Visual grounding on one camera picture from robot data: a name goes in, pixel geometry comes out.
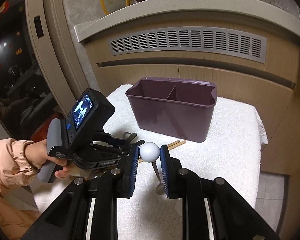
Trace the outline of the pink jacket sleeve forearm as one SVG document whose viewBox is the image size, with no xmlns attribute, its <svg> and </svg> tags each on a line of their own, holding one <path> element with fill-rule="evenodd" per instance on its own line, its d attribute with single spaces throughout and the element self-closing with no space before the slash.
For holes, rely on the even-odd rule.
<svg viewBox="0 0 300 240">
<path fill-rule="evenodd" d="M 38 172 L 25 156 L 30 144 L 33 141 L 0 140 L 0 228 L 8 239 L 20 239 L 40 216 L 38 211 L 19 210 L 4 200 L 10 191 L 29 185 Z"/>
</svg>

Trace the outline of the person left hand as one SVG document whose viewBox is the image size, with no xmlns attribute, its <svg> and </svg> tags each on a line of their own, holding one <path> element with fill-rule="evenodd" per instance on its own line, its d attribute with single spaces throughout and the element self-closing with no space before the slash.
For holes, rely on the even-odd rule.
<svg viewBox="0 0 300 240">
<path fill-rule="evenodd" d="M 68 163 L 65 159 L 48 156 L 46 139 L 27 145 L 24 154 L 27 161 L 35 168 L 41 168 L 47 161 L 60 165 L 62 169 L 55 172 L 55 176 L 60 179 L 65 179 L 69 176 L 74 168 L 74 165 Z"/>
</svg>

